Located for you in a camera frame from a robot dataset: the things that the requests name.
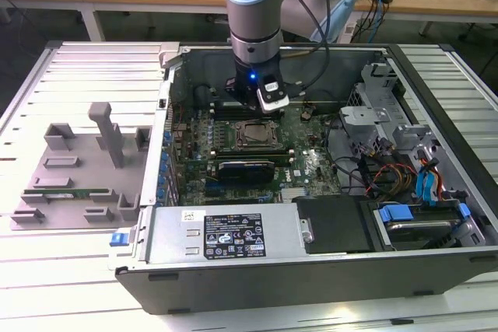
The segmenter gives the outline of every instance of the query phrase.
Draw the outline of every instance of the warning label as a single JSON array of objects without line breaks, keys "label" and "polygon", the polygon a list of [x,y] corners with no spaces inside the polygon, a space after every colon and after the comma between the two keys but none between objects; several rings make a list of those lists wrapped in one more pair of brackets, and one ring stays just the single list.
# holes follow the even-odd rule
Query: warning label
[{"label": "warning label", "polygon": [[208,260],[266,256],[261,214],[206,215],[204,234]]}]

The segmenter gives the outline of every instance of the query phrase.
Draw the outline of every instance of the gray 3d-printed part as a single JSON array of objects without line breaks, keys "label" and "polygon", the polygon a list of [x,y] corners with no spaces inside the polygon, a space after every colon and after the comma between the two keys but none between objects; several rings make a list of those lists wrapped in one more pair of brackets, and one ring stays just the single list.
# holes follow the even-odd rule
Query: gray 3d-printed part
[{"label": "gray 3d-printed part", "polygon": [[52,151],[68,151],[70,149],[66,139],[74,137],[75,135],[68,124],[51,124],[45,132],[44,139]]},{"label": "gray 3d-printed part", "polygon": [[110,122],[110,112],[109,103],[92,103],[88,111],[88,117],[98,126],[114,167],[120,169],[123,167],[124,162],[123,150],[121,148],[122,136],[119,129],[115,129]]},{"label": "gray 3d-printed part", "polygon": [[119,196],[116,194],[114,190],[110,190],[104,194],[90,194],[90,199],[93,202],[116,202],[119,199]]},{"label": "gray 3d-printed part", "polygon": [[41,223],[45,216],[36,208],[15,210],[10,218],[16,223]]},{"label": "gray 3d-printed part", "polygon": [[136,221],[139,218],[139,205],[140,194],[135,195],[133,204],[129,204],[126,201],[126,197],[123,194],[120,194],[119,201],[117,202],[117,211],[121,214],[121,217],[123,217],[125,221]]},{"label": "gray 3d-printed part", "polygon": [[135,132],[135,141],[137,143],[137,149],[140,152],[148,151],[150,141],[150,128],[137,128],[137,131]]},{"label": "gray 3d-printed part", "polygon": [[79,166],[78,157],[47,157],[44,161],[45,169],[63,169]]},{"label": "gray 3d-printed part", "polygon": [[[123,194],[127,201],[134,201],[140,194],[146,167],[147,152],[138,152],[135,136],[123,135],[124,167],[115,169],[107,151],[101,151],[96,142],[96,135],[76,134],[73,139],[67,139],[71,151],[53,151],[46,148],[40,158],[37,169],[34,171],[27,190],[33,189],[37,178],[71,178],[74,186],[67,190],[46,192],[37,189],[38,194],[25,194],[21,196],[18,209],[38,208],[46,217],[39,222],[18,223],[11,222],[12,230],[24,229],[117,229],[129,227],[136,223],[136,219],[125,220],[117,210],[117,200]],[[45,168],[43,162],[47,158],[59,156],[73,156],[80,160],[79,167],[74,168]],[[92,195],[81,198],[84,190],[114,190],[103,195]],[[85,209],[88,207],[102,208],[106,206],[114,214],[114,219],[109,221],[88,222]]]},{"label": "gray 3d-printed part", "polygon": [[[118,134],[118,136],[120,137],[121,139],[121,147],[123,146],[123,135],[121,134],[121,130],[119,129],[119,125],[118,124],[112,124],[113,126],[113,129],[114,129],[114,133]],[[99,147],[101,150],[103,151],[107,151],[107,145],[106,143],[104,142],[103,138],[101,136],[97,136],[96,137],[96,142],[99,144]]]},{"label": "gray 3d-printed part", "polygon": [[88,207],[85,209],[84,216],[88,223],[111,222],[114,219],[114,214],[107,206]]},{"label": "gray 3d-printed part", "polygon": [[33,188],[70,188],[72,186],[71,178],[37,178]]},{"label": "gray 3d-printed part", "polygon": [[21,199],[27,204],[48,204],[48,199],[43,194],[21,194]]}]

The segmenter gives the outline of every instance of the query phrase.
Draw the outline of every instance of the power cord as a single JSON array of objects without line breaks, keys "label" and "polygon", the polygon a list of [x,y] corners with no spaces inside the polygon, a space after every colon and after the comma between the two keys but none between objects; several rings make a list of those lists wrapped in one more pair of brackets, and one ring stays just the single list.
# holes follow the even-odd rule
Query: power cord
[{"label": "power cord", "polygon": [[17,5],[15,5],[13,3],[12,0],[6,0],[7,2],[10,3],[10,5],[17,11],[19,12],[19,14],[23,17],[23,19],[25,19],[34,29],[35,31],[38,33],[38,35],[43,39],[45,40],[45,42],[48,42],[48,38],[45,36],[45,34],[43,34],[36,26],[35,24],[33,23],[33,21],[31,21],[31,19],[26,15],[24,14],[24,12],[22,12],[19,7]]},{"label": "power cord", "polygon": [[[378,10],[381,7],[381,15],[379,16]],[[369,36],[368,43],[370,43],[375,37],[379,27],[384,22],[384,17],[389,11],[389,4],[385,5],[381,0],[372,0],[370,3],[370,10],[366,14],[366,17],[362,20],[356,32],[352,35],[354,40],[357,37],[361,37],[362,33],[368,30],[372,30],[372,34]]]},{"label": "power cord", "polygon": [[[320,23],[318,22],[317,18],[315,17],[315,15],[312,13],[312,11],[310,10],[310,8],[307,6],[306,2],[304,0],[297,0],[304,8],[304,10],[306,10],[308,16],[311,18],[311,20],[313,21],[315,27],[317,28],[318,32],[320,33],[320,36],[321,36],[321,42],[316,46],[314,47],[312,50],[308,51],[307,53],[304,53],[304,54],[300,54],[300,56],[303,56],[303,55],[306,55],[306,54],[312,54],[313,52],[317,51],[318,49],[320,49],[321,47],[325,47],[325,59],[324,59],[324,64],[322,65],[320,71],[318,72],[318,74],[310,80],[309,83],[307,83],[306,85],[302,86],[301,87],[301,92],[305,91],[306,89],[309,89],[314,83],[316,83],[318,81],[318,79],[321,78],[321,76],[327,71],[327,67],[328,67],[328,64],[330,62],[330,49],[328,48],[328,41],[327,41],[327,36],[328,36],[328,33],[330,31],[330,13],[331,13],[331,8],[330,8],[330,0],[325,0],[325,2],[327,3],[326,6],[327,6],[327,24],[326,24],[326,27],[325,27],[325,32],[322,30],[322,27],[320,25]],[[294,97],[298,97],[300,94],[296,95],[296,96],[291,96],[290,99],[293,99]]]}]

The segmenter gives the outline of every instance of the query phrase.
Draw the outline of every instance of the cable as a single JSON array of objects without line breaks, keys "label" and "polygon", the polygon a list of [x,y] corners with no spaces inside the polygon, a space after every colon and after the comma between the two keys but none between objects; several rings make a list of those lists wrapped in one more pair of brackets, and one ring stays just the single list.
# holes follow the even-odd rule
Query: cable
[{"label": "cable", "polygon": [[19,12],[21,14],[21,16],[35,29],[35,31],[38,33],[38,35],[45,40],[45,42],[48,42],[48,38],[45,36],[45,34],[43,34],[36,26],[35,24],[33,23],[33,21],[30,20],[30,18],[28,16],[26,16],[23,12],[21,12],[21,10],[17,7],[17,5],[15,5],[12,0],[6,0],[7,2],[10,3],[10,5],[12,7],[14,7],[14,9]]},{"label": "cable", "polygon": [[330,21],[331,21],[330,20],[331,8],[330,8],[330,0],[325,0],[326,6],[327,6],[327,24],[326,24],[325,32],[324,32],[322,30],[321,25],[318,22],[317,18],[312,13],[312,11],[307,6],[307,4],[304,2],[304,0],[297,0],[297,1],[303,6],[304,10],[306,10],[307,14],[310,16],[310,18],[312,19],[314,25],[317,27],[318,32],[320,33],[321,42],[320,42],[320,45],[319,45],[318,48],[320,48],[321,46],[325,47],[324,64],[322,65],[322,67],[321,67],[320,71],[318,72],[318,74],[313,79],[311,79],[306,85],[304,85],[304,86],[301,87],[301,92],[303,92],[306,89],[309,89],[313,84],[315,84],[317,82],[317,80],[320,79],[321,76],[327,71],[328,64],[330,62],[330,50],[328,48],[327,36],[328,36],[328,33],[330,31],[330,26],[331,26],[330,25]]},{"label": "cable", "polygon": [[488,66],[491,65],[491,63],[493,62],[493,60],[495,59],[496,56],[498,56],[498,51],[495,52],[495,54],[493,56],[491,56],[491,58],[484,64],[484,66],[481,69],[481,72],[479,73],[479,77],[481,77],[484,74],[484,72],[486,71]]},{"label": "cable", "polygon": [[[377,4],[382,4],[382,1],[381,0],[377,0]],[[379,30],[379,26],[381,25],[381,19],[382,18],[383,18],[383,16],[379,15],[379,18],[377,19],[377,24],[375,26],[375,29],[372,31],[372,33],[368,37],[368,41],[367,41],[368,44],[372,43],[372,40],[374,39],[375,34],[377,33],[377,30]]]},{"label": "cable", "polygon": [[[381,16],[378,16],[378,10],[379,7],[382,7],[381,10]],[[358,26],[358,29],[356,32],[352,35],[352,40],[354,40],[357,37],[361,37],[362,33],[367,31],[367,30],[372,30],[372,34],[369,37],[369,42],[372,41],[374,38],[375,34],[377,33],[378,28],[382,25],[384,22],[384,17],[386,13],[389,10],[389,4],[384,5],[381,0],[372,0],[370,3],[370,10],[366,14],[366,16],[363,18],[362,22]]]}]

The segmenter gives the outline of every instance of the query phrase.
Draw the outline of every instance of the black plastic cover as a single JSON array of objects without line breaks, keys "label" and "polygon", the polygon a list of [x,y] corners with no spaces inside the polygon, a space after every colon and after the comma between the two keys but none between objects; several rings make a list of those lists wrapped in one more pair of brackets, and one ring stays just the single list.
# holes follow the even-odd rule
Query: black plastic cover
[{"label": "black plastic cover", "polygon": [[374,252],[374,243],[359,206],[364,197],[349,195],[296,199],[300,219],[311,226],[309,254]]}]

